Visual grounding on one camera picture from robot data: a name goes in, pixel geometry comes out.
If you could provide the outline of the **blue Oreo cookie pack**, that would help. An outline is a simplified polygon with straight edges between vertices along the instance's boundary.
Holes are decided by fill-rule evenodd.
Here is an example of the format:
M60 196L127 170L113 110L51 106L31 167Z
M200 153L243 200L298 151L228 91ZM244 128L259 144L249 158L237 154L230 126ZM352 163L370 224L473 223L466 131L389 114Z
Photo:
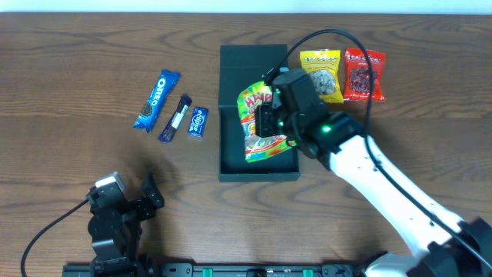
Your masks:
M144 104L133 125L133 128L145 129L147 133L151 132L167 101L168 95L177 85L180 77L181 75L177 72L170 72L164 69L161 71L148 100Z

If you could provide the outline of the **red snack bag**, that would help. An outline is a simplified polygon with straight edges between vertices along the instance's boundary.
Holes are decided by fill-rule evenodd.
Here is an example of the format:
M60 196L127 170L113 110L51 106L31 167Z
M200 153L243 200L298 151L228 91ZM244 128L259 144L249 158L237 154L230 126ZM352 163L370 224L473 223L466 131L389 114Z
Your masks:
M372 75L374 79L372 100L385 102L386 98L381 90L381 77L384 72L386 55L383 52L367 50L371 60ZM359 48L347 48L345 51L345 87L344 99L346 101L367 101L370 91L370 77L367 61Z

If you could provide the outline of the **yellow nut snack bag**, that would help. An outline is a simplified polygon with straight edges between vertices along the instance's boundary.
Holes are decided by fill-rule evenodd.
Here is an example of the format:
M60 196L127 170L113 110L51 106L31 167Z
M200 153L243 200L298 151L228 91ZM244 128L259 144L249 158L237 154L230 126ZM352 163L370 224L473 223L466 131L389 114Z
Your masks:
M338 79L341 51L319 49L300 53L301 67L311 77L318 97L326 103L344 102Z

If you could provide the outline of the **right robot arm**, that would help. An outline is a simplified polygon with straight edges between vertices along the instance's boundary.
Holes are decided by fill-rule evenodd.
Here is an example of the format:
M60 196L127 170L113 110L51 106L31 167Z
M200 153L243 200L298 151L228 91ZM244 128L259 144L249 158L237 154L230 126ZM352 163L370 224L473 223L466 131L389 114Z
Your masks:
M409 256L378 254L361 276L489 276L491 227L465 222L433 200L344 112L318 98L302 69L272 69L264 77L272 100L256 108L256 133L285 135L287 143L348 182L393 226Z

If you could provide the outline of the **dark purple chocolate bar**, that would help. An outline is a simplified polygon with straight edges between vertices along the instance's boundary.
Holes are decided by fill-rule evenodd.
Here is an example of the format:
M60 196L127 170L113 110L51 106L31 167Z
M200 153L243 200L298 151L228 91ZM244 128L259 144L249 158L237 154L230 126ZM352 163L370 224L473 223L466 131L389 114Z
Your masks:
M192 99L188 95L183 94L181 96L175 113L168 121L168 124L165 126L163 132L158 136L158 140L160 142L169 143L173 140L187 110L191 106L191 103Z

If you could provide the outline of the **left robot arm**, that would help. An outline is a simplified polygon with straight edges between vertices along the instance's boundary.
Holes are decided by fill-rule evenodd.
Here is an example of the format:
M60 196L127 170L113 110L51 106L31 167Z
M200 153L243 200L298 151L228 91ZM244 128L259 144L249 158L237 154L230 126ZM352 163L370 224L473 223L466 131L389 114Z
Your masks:
M88 232L95 258L90 276L156 276L158 267L147 255L139 255L141 223L156 216L165 206L154 176L148 173L142 184L143 195L125 198L125 186L117 172L99 179L89 190L92 217Z

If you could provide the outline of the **green Haribo gummy bag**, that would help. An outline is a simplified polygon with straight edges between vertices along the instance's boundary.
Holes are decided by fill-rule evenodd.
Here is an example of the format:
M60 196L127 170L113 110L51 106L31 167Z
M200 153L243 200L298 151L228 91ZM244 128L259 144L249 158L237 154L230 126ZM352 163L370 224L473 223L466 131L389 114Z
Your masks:
M269 159L297 145L295 142L289 142L285 135L266 138L256 135L254 112L259 105L271 100L272 91L263 81L248 86L237 98L238 115L244 133L245 161L248 163Z

